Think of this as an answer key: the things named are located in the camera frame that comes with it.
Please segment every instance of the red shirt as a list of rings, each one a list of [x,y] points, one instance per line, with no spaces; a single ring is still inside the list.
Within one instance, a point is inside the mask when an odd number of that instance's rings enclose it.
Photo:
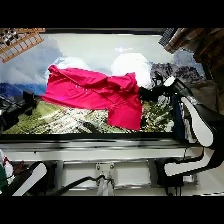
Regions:
[[[140,130],[142,105],[135,73],[108,77],[78,68],[49,67],[50,76],[42,99],[73,108],[108,110],[108,124]]]

